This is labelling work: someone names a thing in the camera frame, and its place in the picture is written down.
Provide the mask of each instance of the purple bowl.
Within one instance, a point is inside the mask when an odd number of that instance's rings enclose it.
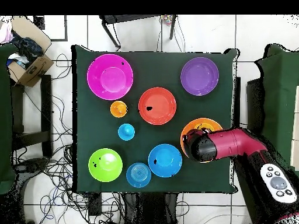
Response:
[[[184,89],[191,95],[202,96],[210,93],[219,79],[218,68],[212,60],[198,57],[188,61],[180,74]]]

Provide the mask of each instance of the magenta bowl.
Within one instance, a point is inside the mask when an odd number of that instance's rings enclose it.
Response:
[[[87,83],[97,97],[117,100],[131,89],[133,71],[130,64],[121,56],[104,54],[90,64]]]

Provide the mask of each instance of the small blue bowl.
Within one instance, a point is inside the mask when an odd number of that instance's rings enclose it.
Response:
[[[174,176],[182,167],[182,155],[170,144],[160,144],[148,156],[148,165],[154,174],[168,178]]]
[[[135,135],[135,129],[132,125],[130,124],[122,124],[119,127],[119,137],[124,140],[124,141],[129,141],[131,140],[134,135]]]
[[[137,162],[127,170],[127,181],[136,188],[145,187],[151,180],[151,171],[147,165]]]

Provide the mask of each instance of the orange bowl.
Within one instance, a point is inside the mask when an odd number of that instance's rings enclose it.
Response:
[[[128,109],[124,102],[117,100],[111,104],[110,112],[116,118],[122,118],[126,115]]]
[[[188,131],[192,129],[206,129],[206,131],[219,131],[222,130],[222,127],[219,123],[217,123],[214,120],[211,120],[209,118],[198,118],[196,120],[192,120],[188,125],[186,125],[180,135],[180,147],[182,148],[182,151],[184,154],[188,157],[188,155],[185,152],[184,144],[183,144],[183,135],[186,135]]]

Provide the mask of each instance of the white control panel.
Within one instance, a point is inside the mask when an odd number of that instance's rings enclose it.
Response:
[[[260,175],[276,201],[290,204],[297,200],[297,195],[290,182],[277,166],[273,164],[263,165]]]

